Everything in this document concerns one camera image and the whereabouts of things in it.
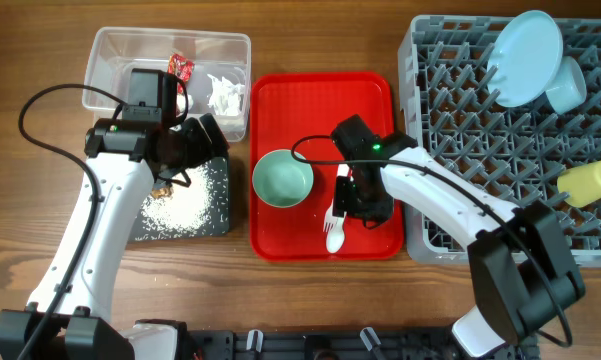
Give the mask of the white plastic fork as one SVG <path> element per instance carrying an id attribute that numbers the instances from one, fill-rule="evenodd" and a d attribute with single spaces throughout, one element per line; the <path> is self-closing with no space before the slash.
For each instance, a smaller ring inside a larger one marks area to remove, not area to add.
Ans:
<path id="1" fill-rule="evenodd" d="M 337 168 L 336 177 L 343 176 L 347 177 L 349 173 L 349 167 L 346 164 L 340 164 Z M 324 215 L 323 231 L 328 233 L 336 224 L 336 217 L 333 215 L 334 201 L 331 204 Z"/>

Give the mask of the white plastic spoon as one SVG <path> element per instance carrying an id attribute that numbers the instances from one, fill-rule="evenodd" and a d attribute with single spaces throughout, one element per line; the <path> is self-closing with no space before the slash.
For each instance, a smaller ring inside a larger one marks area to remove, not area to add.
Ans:
<path id="1" fill-rule="evenodd" d="M 326 233 L 326 248 L 331 254 L 338 252 L 344 243 L 344 221 L 344 217 L 336 217 L 335 226 Z"/>

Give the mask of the brown food scrap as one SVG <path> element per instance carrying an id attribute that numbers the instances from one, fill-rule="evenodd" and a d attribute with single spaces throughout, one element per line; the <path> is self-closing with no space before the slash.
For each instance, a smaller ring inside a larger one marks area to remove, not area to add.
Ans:
<path id="1" fill-rule="evenodd" d="M 160 199 L 164 197 L 170 197 L 173 194 L 173 186 L 171 184 L 166 184 L 159 188 L 153 188 L 150 195 L 154 199 Z"/>

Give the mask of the white tissue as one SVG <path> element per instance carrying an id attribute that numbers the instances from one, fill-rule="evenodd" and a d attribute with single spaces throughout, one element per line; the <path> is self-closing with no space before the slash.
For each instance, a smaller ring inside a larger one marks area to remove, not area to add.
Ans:
<path id="1" fill-rule="evenodd" d="M 242 98 L 245 93 L 243 84 L 234 84 L 225 77 L 218 79 L 208 74 L 211 80 L 212 92 L 208 100 L 208 106 L 215 115 L 238 116 L 243 113 Z"/>

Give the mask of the light blue bowl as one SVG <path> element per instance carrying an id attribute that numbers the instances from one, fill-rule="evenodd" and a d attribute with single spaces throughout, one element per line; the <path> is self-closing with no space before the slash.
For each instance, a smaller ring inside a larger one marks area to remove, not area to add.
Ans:
<path id="1" fill-rule="evenodd" d="M 552 83 L 545 91 L 554 112 L 562 115 L 582 105 L 587 89 L 584 74 L 578 62 L 565 56 Z"/>

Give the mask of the yellow plastic cup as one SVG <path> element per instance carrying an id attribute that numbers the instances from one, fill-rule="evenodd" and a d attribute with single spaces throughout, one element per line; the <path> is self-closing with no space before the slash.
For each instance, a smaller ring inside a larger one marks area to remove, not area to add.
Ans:
<path id="1" fill-rule="evenodd" d="M 557 178 L 560 193 L 567 193 L 565 202 L 582 208 L 601 199 L 601 160 L 570 168 Z"/>

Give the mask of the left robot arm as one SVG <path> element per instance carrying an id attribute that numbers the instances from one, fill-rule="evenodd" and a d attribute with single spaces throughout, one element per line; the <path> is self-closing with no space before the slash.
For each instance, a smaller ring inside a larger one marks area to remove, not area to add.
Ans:
<path id="1" fill-rule="evenodd" d="M 177 107 L 184 81 L 160 70 L 135 69 L 131 95 L 85 136 L 86 157 L 30 143 L 66 157 L 84 172 L 61 243 L 22 310 L 0 312 L 4 359 L 195 359 L 187 325 L 139 320 L 110 324 L 116 275 L 135 218 L 157 185 L 189 187 L 188 170 L 228 154 L 210 114 L 191 118 Z"/>

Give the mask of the small white tissue ball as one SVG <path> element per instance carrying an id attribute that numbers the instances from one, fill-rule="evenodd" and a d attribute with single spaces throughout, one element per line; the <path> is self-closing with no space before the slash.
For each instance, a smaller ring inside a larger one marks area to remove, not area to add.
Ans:
<path id="1" fill-rule="evenodd" d="M 193 105 L 192 96 L 178 94 L 176 104 L 177 104 L 178 114 L 183 114 L 184 112 L 188 112 Z"/>

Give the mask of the light blue plate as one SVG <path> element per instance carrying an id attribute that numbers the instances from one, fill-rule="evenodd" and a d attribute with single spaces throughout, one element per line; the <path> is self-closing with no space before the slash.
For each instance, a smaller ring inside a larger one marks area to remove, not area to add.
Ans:
<path id="1" fill-rule="evenodd" d="M 495 102 L 506 108 L 525 105 L 539 97 L 557 74 L 563 56 L 561 31 L 540 10 L 513 18 L 500 32 L 487 63 L 495 70 L 487 90 L 498 90 Z"/>

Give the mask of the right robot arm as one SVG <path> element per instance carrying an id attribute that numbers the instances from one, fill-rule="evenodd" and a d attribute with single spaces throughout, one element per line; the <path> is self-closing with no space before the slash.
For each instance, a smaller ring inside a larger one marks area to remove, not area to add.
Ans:
<path id="1" fill-rule="evenodd" d="M 468 255 L 474 307 L 451 328 L 471 357 L 517 345 L 586 293 L 584 280 L 553 209 L 520 207 L 445 169 L 403 133 L 374 134 L 354 115 L 330 138 L 350 167 L 336 184 L 336 209 L 375 227 L 395 201 L 419 211 Z"/>

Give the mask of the red snack wrapper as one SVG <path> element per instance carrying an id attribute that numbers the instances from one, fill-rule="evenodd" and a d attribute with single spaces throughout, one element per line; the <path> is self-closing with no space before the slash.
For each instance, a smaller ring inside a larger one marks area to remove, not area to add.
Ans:
<path id="1" fill-rule="evenodd" d="M 178 84 L 178 93 L 183 94 L 194 69 L 194 63 L 181 54 L 173 53 L 169 58 L 167 72 L 175 75 L 182 83 Z"/>

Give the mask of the green bowl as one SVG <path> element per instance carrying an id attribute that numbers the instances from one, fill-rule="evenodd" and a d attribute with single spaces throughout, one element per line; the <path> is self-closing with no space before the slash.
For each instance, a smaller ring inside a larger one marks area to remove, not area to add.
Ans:
<path id="1" fill-rule="evenodd" d="M 289 149 L 265 154 L 252 173 L 252 186 L 257 197 L 276 208 L 290 208 L 304 201 L 312 190 L 314 173 L 303 160 L 301 154 Z"/>

